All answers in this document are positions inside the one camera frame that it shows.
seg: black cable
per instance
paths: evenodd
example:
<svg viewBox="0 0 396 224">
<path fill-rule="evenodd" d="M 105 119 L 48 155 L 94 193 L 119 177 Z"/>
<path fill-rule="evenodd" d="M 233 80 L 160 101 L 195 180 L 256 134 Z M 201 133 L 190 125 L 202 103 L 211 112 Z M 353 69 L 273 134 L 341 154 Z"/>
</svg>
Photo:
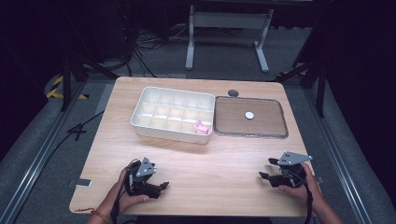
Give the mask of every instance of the black cable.
<svg viewBox="0 0 396 224">
<path fill-rule="evenodd" d="M 128 176 L 128 172 L 129 172 L 128 169 L 134 161 L 138 161 L 138 159 L 132 160 L 128 164 L 128 166 L 125 167 L 126 174 L 125 174 L 124 178 L 122 179 L 119 192 L 117 193 L 116 200 L 114 201 L 113 207 L 111 208 L 110 216 L 111 216 L 111 220 L 113 221 L 113 224 L 117 224 L 117 216 L 120 214 L 120 198 L 121 198 L 122 194 L 125 193 L 125 191 L 122 191 L 122 189 L 125 185 L 126 177 Z"/>
<path fill-rule="evenodd" d="M 306 189 L 306 195 L 307 195 L 307 202 L 306 202 L 306 206 L 307 206 L 307 211 L 306 211 L 306 219 L 305 219 L 305 223 L 304 224 L 309 224 L 310 220 L 311 220 L 311 216 L 312 216 L 312 202 L 314 201 L 314 198 L 312 197 L 312 192 L 311 190 L 309 190 L 308 184 L 306 182 L 306 179 L 302 179 L 300 178 L 297 174 L 294 174 L 288 170 L 284 170 L 286 175 L 293 175 L 295 177 L 297 177 L 298 179 L 301 180 L 301 182 L 304 184 L 305 189 Z"/>
<path fill-rule="evenodd" d="M 43 167 L 40 169 L 40 171 L 38 172 L 36 180 L 39 179 L 39 177 L 41 176 L 43 170 L 46 168 L 47 164 L 49 163 L 50 159 L 51 159 L 52 156 L 55 154 L 56 150 L 62 145 L 62 143 L 63 143 L 64 141 L 66 141 L 66 139 L 69 138 L 70 135 L 72 135 L 75 131 L 77 131 L 77 130 L 78 130 L 80 127 L 82 127 L 84 124 L 87 124 L 88 122 L 90 122 L 91 120 L 95 119 L 96 117 L 98 117 L 99 115 L 103 114 L 104 112 L 105 112 L 105 110 L 102 111 L 102 112 L 100 112 L 99 114 L 95 115 L 95 116 L 92 117 L 91 119 L 85 121 L 84 123 L 82 123 L 82 124 L 80 123 L 80 124 L 76 125 L 74 128 L 70 129 L 70 130 L 69 130 L 70 133 L 69 133 L 69 134 L 68 134 L 68 135 L 56 146 L 55 149 L 52 150 L 52 152 L 49 154 L 49 156 L 48 156 L 48 157 L 46 158 L 46 160 L 44 161 L 44 165 L 43 165 Z M 36 184 L 36 183 L 37 183 L 37 181 L 35 181 L 35 182 L 33 183 L 32 189 L 35 187 L 35 184 Z M 22 208 L 25 206 L 25 204 L 26 204 L 26 202 L 27 202 L 27 199 L 29 198 L 29 196 L 30 196 L 31 193 L 32 193 L 32 191 L 29 191 L 29 193 L 27 194 L 26 200 L 23 202 L 23 205 L 21 206 L 21 209 L 20 209 L 20 211 L 18 212 L 18 214 L 15 216 L 15 219 L 14 219 L 14 220 L 17 220 L 18 216 L 21 214 L 21 210 L 22 210 Z"/>
<path fill-rule="evenodd" d="M 136 52 L 135 49 L 134 49 L 134 53 L 135 53 L 136 57 L 138 58 L 138 60 L 139 60 L 143 65 L 145 65 L 145 67 L 147 68 L 147 70 L 149 71 L 149 73 L 150 73 L 152 76 L 156 77 L 156 76 L 151 72 L 151 70 L 149 70 L 148 66 L 145 64 L 145 62 L 143 62 L 143 60 L 140 58 L 139 54 Z"/>
</svg>

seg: wooden table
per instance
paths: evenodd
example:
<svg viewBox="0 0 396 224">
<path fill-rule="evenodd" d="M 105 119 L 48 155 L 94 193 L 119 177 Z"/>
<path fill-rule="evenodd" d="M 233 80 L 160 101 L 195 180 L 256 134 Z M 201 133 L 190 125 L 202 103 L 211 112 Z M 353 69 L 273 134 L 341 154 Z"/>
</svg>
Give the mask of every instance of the wooden table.
<svg viewBox="0 0 396 224">
<path fill-rule="evenodd" d="M 240 97 L 275 99 L 283 107 L 289 136 L 271 139 L 212 133 L 206 145 L 139 136 L 130 118 L 147 86 L 215 96 L 238 90 Z M 130 161 L 148 157 L 157 168 L 148 182 L 170 184 L 159 199 L 133 206 L 128 214 L 304 217 L 305 206 L 273 189 L 259 175 L 259 171 L 278 174 L 278 167 L 267 159 L 280 158 L 284 151 L 306 155 L 288 98 L 279 83 L 120 77 L 80 177 L 91 179 L 92 185 L 76 188 L 70 210 L 97 207 Z"/>
</svg>

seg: metal frame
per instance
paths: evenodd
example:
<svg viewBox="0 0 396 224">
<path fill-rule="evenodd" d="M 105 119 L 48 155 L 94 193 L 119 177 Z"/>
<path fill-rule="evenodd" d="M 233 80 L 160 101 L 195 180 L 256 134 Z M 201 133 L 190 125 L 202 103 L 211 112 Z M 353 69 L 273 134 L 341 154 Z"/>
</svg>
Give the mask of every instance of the metal frame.
<svg viewBox="0 0 396 224">
<path fill-rule="evenodd" d="M 254 42 L 260 67 L 264 73 L 269 72 L 262 46 L 268 33 L 273 10 L 269 9 L 267 14 L 245 14 L 245 13 L 218 13 L 218 12 L 195 12 L 194 6 L 190 6 L 189 31 L 190 39 L 187 48 L 186 69 L 191 70 L 194 59 L 194 28 L 195 27 L 223 27 L 242 29 L 262 29 L 259 41 Z"/>
</svg>

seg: hand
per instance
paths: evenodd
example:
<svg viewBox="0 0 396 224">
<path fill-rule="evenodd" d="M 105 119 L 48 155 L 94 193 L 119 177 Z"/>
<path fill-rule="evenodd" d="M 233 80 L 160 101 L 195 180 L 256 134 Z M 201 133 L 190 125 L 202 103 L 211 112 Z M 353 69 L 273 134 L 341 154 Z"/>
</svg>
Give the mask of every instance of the hand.
<svg viewBox="0 0 396 224">
<path fill-rule="evenodd" d="M 104 215 L 105 217 L 110 217 L 111 209 L 113 208 L 114 202 L 116 201 L 117 194 L 119 193 L 122 180 L 126 175 L 125 169 L 121 171 L 119 180 L 117 183 L 113 185 L 113 187 L 108 192 L 107 196 L 103 199 L 102 203 L 96 209 L 99 213 Z M 125 187 L 122 186 L 121 190 L 121 197 L 120 197 L 120 214 L 124 213 L 130 206 L 143 203 L 149 199 L 147 195 L 138 195 L 138 196 L 129 196 L 127 192 L 125 192 Z M 91 216 L 88 223 L 105 223 L 103 220 L 98 216 Z"/>
<path fill-rule="evenodd" d="M 306 173 L 306 183 L 308 184 L 309 190 L 312 192 L 314 201 L 312 202 L 312 210 L 317 214 L 320 223 L 343 223 L 337 214 L 332 210 L 330 205 L 323 198 L 317 180 L 312 175 L 311 169 L 305 163 L 301 163 Z M 279 190 L 297 198 L 300 202 L 307 204 L 308 196 L 306 194 L 306 188 L 301 185 L 299 188 L 291 188 L 288 186 L 279 186 Z"/>
<path fill-rule="evenodd" d="M 312 197 L 314 198 L 314 201 L 323 200 L 320 189 L 318 187 L 318 182 L 312 175 L 311 169 L 309 169 L 309 166 L 305 163 L 301 163 L 301 165 L 303 166 L 306 173 L 306 183 L 308 184 L 309 190 L 312 192 Z M 278 189 L 294 198 L 297 198 L 301 203 L 308 203 L 308 196 L 306 194 L 306 188 L 304 185 L 301 185 L 299 188 L 292 188 L 281 185 L 278 187 Z"/>
</svg>

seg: white plastic tray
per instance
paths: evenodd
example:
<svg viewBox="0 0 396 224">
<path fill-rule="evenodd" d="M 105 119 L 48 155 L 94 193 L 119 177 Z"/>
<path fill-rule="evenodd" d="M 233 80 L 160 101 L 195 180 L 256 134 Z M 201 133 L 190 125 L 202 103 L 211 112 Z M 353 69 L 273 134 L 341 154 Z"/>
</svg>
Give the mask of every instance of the white plastic tray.
<svg viewBox="0 0 396 224">
<path fill-rule="evenodd" d="M 146 87 L 131 124 L 139 135 L 206 144 L 213 130 L 215 102 L 208 93 Z M 207 134 L 195 132 L 198 120 L 210 126 Z"/>
</svg>

